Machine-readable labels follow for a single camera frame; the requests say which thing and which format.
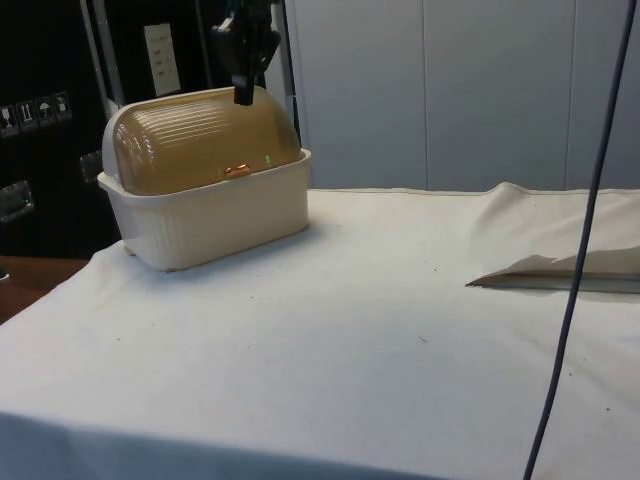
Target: metal latch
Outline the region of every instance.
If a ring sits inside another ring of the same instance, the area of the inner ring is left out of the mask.
[[[0,189],[0,223],[7,224],[36,208],[26,180]]]

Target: transparent dome lid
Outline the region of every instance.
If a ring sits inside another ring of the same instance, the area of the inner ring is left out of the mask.
[[[256,87],[251,106],[233,88],[133,105],[113,129],[123,188],[162,195],[280,167],[301,158],[286,112]]]

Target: cream plastic bread box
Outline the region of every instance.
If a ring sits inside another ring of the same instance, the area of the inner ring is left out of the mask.
[[[284,110],[256,87],[129,105],[107,125],[107,191],[125,247],[159,270],[182,270],[307,226],[311,154]]]

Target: white fabric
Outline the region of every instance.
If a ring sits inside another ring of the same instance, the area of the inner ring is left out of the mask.
[[[185,272],[96,254],[0,327],[0,478],[519,478],[567,296],[464,287],[485,197],[310,192],[306,232]],[[581,295],[536,478],[637,477],[639,313]]]
[[[473,239],[469,281],[573,271],[586,203],[584,191],[534,192],[512,184],[479,196],[467,212],[471,223],[463,226]],[[638,190],[598,194],[585,272],[640,275],[639,212]]]

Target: black cable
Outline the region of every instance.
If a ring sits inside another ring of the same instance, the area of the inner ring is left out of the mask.
[[[542,417],[540,418],[540,423],[538,424],[538,431],[536,432],[533,446],[531,447],[531,453],[529,454],[529,461],[527,462],[527,468],[524,472],[523,477],[524,480],[531,480],[531,475],[533,474],[533,469],[536,465],[536,459],[538,458],[538,452],[540,451],[540,445],[542,444],[544,432],[547,428],[549,417],[551,416],[553,400],[555,399],[556,391],[558,389],[558,382],[560,380],[560,373],[562,371],[562,362],[564,360],[564,352],[567,346],[569,329],[571,328],[571,319],[573,318],[573,310],[576,306],[578,290],[580,289],[580,281],[582,280],[584,261],[587,256],[587,247],[589,245],[589,236],[591,235],[591,225],[593,223],[596,198],[598,196],[598,189],[600,188],[600,177],[602,176],[602,167],[604,166],[604,160],[607,155],[607,149],[609,147],[609,137],[611,136],[611,127],[613,125],[613,118],[616,111],[618,91],[620,90],[620,80],[622,78],[624,61],[627,56],[627,47],[629,46],[629,37],[631,36],[631,28],[633,26],[635,11],[636,0],[629,0],[629,8],[627,10],[627,18],[622,35],[622,42],[620,43],[620,49],[618,51],[618,59],[616,61],[613,84],[611,85],[611,91],[609,93],[609,104],[607,106],[604,131],[602,133],[602,139],[600,141],[600,148],[598,151],[598,158],[596,160],[595,168],[593,171],[593,178],[591,180],[591,187],[589,189],[589,199],[587,201],[587,211],[584,216],[584,226],[582,227],[580,248],[578,249],[576,267],[573,272],[573,281],[571,283],[571,291],[569,292],[569,300],[567,301],[567,308],[564,313],[564,319],[562,320],[560,339],[558,340],[558,349],[556,351],[556,360],[553,364],[551,383],[549,384],[547,399],[544,403],[544,409],[542,410]]]

